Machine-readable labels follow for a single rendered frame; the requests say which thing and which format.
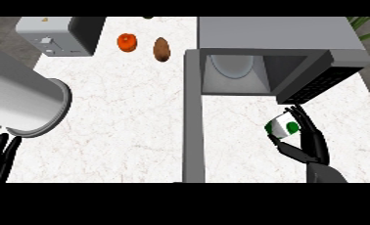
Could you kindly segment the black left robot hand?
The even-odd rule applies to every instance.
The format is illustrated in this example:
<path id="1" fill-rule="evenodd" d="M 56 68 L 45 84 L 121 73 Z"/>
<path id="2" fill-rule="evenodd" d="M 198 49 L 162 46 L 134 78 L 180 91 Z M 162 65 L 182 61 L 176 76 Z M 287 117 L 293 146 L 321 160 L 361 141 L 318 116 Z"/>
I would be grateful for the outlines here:
<path id="1" fill-rule="evenodd" d="M 4 183 L 7 181 L 20 143 L 20 136 L 16 136 L 11 142 L 8 142 L 8 134 L 0 134 L 0 183 Z"/>

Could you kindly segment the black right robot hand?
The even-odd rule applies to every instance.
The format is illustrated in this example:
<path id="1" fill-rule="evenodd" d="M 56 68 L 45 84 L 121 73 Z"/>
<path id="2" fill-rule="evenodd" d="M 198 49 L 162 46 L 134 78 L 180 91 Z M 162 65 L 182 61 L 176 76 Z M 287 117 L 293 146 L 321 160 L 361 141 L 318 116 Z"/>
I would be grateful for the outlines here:
<path id="1" fill-rule="evenodd" d="M 298 105 L 284 109 L 298 126 L 300 147 L 296 148 L 284 143 L 281 138 L 267 132 L 267 137 L 276 146 L 278 152 L 288 158 L 301 163 L 316 162 L 322 165 L 330 164 L 330 152 L 322 132 L 316 128 L 312 119 Z"/>

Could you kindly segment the grey microwave door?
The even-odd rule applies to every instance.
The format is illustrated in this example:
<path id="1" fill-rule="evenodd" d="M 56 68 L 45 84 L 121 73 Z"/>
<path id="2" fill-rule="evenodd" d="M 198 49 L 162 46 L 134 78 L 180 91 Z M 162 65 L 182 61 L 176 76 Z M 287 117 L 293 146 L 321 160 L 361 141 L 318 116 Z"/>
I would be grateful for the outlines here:
<path id="1" fill-rule="evenodd" d="M 183 56 L 183 150 L 182 181 L 205 182 L 199 51 Z"/>

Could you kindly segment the glass microwave turntable plate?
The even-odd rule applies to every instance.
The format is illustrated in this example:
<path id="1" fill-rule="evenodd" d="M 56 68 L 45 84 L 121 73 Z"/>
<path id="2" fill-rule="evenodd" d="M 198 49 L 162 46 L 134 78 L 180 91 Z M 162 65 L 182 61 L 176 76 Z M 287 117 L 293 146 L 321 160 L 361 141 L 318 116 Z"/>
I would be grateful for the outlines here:
<path id="1" fill-rule="evenodd" d="M 241 55 L 210 55 L 217 72 L 230 79 L 244 77 L 253 67 L 254 57 Z"/>

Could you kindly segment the grey microwave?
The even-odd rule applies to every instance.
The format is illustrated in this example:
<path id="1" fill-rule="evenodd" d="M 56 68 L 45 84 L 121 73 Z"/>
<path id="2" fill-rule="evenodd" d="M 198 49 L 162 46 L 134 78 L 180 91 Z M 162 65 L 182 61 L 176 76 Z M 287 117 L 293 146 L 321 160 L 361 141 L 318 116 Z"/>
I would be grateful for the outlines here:
<path id="1" fill-rule="evenodd" d="M 370 55 L 343 17 L 199 17 L 202 93 L 273 96 L 304 104 L 370 66 Z M 248 74 L 226 78 L 210 55 L 253 56 Z"/>

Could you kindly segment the grey toaster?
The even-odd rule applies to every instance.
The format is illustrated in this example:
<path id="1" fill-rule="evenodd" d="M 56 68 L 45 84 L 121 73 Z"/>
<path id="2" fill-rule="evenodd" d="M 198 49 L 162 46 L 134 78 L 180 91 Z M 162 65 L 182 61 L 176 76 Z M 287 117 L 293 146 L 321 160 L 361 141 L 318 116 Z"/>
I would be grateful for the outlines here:
<path id="1" fill-rule="evenodd" d="M 105 17 L 20 17 L 16 32 L 47 57 L 90 57 Z"/>

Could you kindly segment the green plant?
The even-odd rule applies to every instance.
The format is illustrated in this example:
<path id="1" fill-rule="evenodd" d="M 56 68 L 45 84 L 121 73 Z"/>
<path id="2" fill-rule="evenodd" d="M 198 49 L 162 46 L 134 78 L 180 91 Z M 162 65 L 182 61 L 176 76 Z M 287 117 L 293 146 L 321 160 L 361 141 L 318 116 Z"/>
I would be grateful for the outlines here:
<path id="1" fill-rule="evenodd" d="M 349 25 L 353 30 L 356 30 L 364 24 L 370 21 L 370 17 L 347 17 L 346 18 Z M 359 40 L 364 41 L 370 38 L 370 33 L 365 33 L 359 36 Z"/>

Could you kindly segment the brown potato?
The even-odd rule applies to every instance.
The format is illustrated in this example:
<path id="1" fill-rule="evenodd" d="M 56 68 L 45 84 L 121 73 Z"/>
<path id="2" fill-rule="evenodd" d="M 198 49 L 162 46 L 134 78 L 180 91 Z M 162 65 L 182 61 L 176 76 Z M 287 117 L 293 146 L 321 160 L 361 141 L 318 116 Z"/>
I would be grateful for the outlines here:
<path id="1" fill-rule="evenodd" d="M 168 44 L 162 37 L 153 42 L 153 57 L 159 62 L 165 62 L 170 57 Z"/>

